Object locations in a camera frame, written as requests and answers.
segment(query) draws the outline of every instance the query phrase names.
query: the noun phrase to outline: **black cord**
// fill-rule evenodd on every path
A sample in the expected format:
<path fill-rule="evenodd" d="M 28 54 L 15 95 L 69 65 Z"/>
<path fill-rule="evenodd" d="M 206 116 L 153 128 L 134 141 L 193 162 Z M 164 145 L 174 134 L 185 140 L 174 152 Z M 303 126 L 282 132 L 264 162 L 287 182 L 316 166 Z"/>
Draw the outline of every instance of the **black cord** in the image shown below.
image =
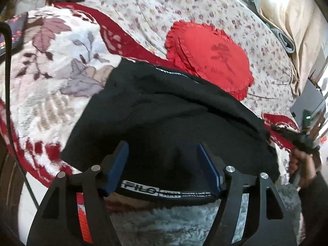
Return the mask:
<path fill-rule="evenodd" d="M 14 140 L 13 140 L 13 135 L 11 133 L 11 123 L 10 123 L 10 67 L 11 67 L 11 45 L 12 45 L 12 41 L 11 41 L 11 37 L 12 37 L 12 33 L 11 33 L 11 29 L 9 27 L 8 24 L 4 23 L 4 22 L 0 22 L 0 33 L 3 34 L 4 38 L 5 38 L 5 44 L 6 44 L 6 59 L 5 59 L 5 94 L 6 94 L 6 123 L 7 123 L 7 132 L 8 132 L 8 138 L 9 138 L 9 142 L 10 142 L 10 146 L 11 146 L 11 150 L 13 152 L 13 156 L 16 159 L 16 163 L 18 165 L 18 169 L 20 171 L 20 173 L 23 176 L 24 182 L 26 184 L 27 190 L 33 200 L 33 203 L 35 204 L 35 207 L 38 209 L 39 208 L 39 204 L 35 198 L 35 195 L 31 189 L 31 186 L 29 184 L 29 182 L 27 181 L 26 175 L 23 171 L 22 165 L 19 162 L 18 156 L 17 156 L 17 152 L 15 149 L 15 145 L 14 145 Z"/>

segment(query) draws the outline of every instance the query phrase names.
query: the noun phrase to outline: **bed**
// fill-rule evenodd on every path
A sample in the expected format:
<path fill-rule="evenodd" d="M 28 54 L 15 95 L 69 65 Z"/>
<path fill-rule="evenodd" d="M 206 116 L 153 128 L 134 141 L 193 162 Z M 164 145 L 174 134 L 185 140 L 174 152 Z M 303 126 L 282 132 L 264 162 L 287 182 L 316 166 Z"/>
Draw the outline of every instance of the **bed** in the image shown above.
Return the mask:
<path fill-rule="evenodd" d="M 85 0 L 80 5 L 100 11 L 103 19 L 112 19 L 135 42 L 162 59 L 166 58 L 166 34 L 177 20 L 223 29 L 247 54 L 255 79 L 241 103 L 261 118 L 264 113 L 285 116 L 284 122 L 297 128 L 288 119 L 292 118 L 289 108 L 294 101 L 290 60 L 269 28 L 238 0 Z M 24 47 L 12 57 L 11 119 L 24 169 L 45 186 L 59 171 L 78 172 L 60 160 L 60 151 L 89 99 L 103 88 L 121 58 L 120 36 L 115 45 L 112 43 L 115 35 L 90 12 L 73 3 L 29 12 Z M 74 85 L 71 80 L 77 79 L 72 78 L 72 71 L 81 65 L 87 66 L 89 72 Z M 0 130 L 8 144 L 3 79 L 4 63 L 0 67 Z M 87 85 L 78 89 L 80 82 Z M 272 143 L 278 152 L 279 184 L 284 185 L 289 179 L 289 150 L 275 140 Z M 112 212 L 121 212 L 138 203 L 127 200 L 111 197 L 109 209 L 112 206 Z M 114 206 L 117 203 L 121 210 Z M 207 209 L 214 213 L 214 207 Z"/>

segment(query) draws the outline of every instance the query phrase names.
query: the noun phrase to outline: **rolled gray fabric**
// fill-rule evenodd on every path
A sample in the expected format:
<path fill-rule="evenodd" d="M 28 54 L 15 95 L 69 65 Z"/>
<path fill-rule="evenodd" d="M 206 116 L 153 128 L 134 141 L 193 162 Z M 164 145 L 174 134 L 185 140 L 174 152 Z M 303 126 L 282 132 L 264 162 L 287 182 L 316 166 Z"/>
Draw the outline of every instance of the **rolled gray fabric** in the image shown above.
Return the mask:
<path fill-rule="evenodd" d="M 286 34 L 284 34 L 280 29 L 269 27 L 273 34 L 278 38 L 281 45 L 288 54 L 291 54 L 295 51 L 294 42 L 289 39 Z"/>

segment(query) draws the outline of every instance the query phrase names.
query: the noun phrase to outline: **black sleeve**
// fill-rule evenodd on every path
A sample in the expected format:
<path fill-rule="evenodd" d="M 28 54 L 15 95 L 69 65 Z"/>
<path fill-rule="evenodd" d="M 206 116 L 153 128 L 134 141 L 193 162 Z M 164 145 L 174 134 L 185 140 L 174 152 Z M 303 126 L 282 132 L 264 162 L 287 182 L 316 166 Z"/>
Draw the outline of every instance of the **black sleeve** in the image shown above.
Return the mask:
<path fill-rule="evenodd" d="M 325 222 L 328 216 L 328 185 L 319 172 L 307 188 L 298 193 L 301 199 L 306 236 L 312 233 L 317 223 Z"/>

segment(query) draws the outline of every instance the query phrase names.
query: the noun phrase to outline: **ruffled edge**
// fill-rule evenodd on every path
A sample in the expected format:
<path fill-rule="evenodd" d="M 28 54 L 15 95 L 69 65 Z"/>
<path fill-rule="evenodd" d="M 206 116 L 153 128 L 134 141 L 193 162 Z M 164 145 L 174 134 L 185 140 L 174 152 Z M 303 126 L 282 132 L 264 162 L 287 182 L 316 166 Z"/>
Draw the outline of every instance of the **ruffled edge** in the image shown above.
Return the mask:
<path fill-rule="evenodd" d="M 208 25 L 208 24 L 198 24 L 194 21 L 191 22 L 185 22 L 183 20 L 176 21 L 173 23 L 173 26 L 171 27 L 171 30 L 167 34 L 165 47 L 168 49 L 167 51 L 167 59 L 172 61 L 177 67 L 182 68 L 184 71 L 199 76 L 205 80 L 208 80 L 209 82 L 215 84 L 211 81 L 211 79 L 207 76 L 207 74 L 203 73 L 203 69 L 200 67 L 200 65 L 194 60 L 191 53 L 189 52 L 186 42 L 182 36 L 186 32 L 188 28 L 192 27 L 202 27 L 207 29 L 208 31 L 212 32 L 215 35 L 220 36 L 220 38 L 223 41 L 226 41 L 228 43 L 232 43 L 236 46 L 238 46 L 229 35 L 227 35 L 224 30 L 216 29 L 214 25 Z M 183 52 L 183 56 L 185 59 L 183 60 L 181 56 L 179 55 L 177 51 L 177 38 L 179 39 L 180 48 Z M 250 69 L 248 70 L 248 75 L 245 75 L 247 77 L 244 84 L 242 84 L 239 87 L 236 87 L 235 89 L 229 89 L 225 88 L 223 89 L 225 92 L 231 94 L 233 97 L 235 97 L 237 100 L 241 101 L 247 96 L 247 90 L 252 84 L 254 83 L 254 77 L 252 75 L 252 72 Z"/>

